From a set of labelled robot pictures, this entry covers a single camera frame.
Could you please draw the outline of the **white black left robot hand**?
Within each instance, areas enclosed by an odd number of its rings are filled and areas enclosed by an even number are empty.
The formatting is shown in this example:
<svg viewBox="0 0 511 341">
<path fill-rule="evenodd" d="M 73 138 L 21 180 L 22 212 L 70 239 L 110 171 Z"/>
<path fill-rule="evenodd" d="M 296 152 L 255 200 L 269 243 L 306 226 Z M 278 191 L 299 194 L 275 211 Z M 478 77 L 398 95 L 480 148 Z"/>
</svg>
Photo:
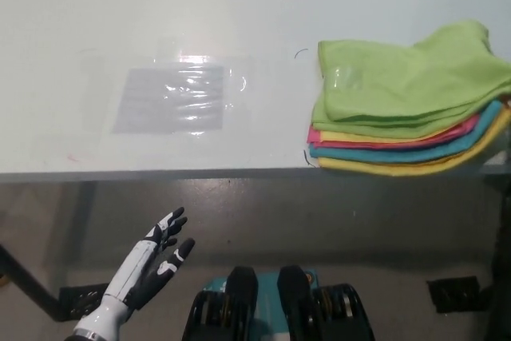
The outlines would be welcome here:
<svg viewBox="0 0 511 341">
<path fill-rule="evenodd" d="M 158 221 L 126 256 L 105 290 L 105 296 L 134 311 L 159 293 L 195 246 L 195 240 L 188 238 L 174 251 L 166 252 L 176 244 L 176 235 L 187 220 L 184 208 L 179 207 Z"/>
</svg>

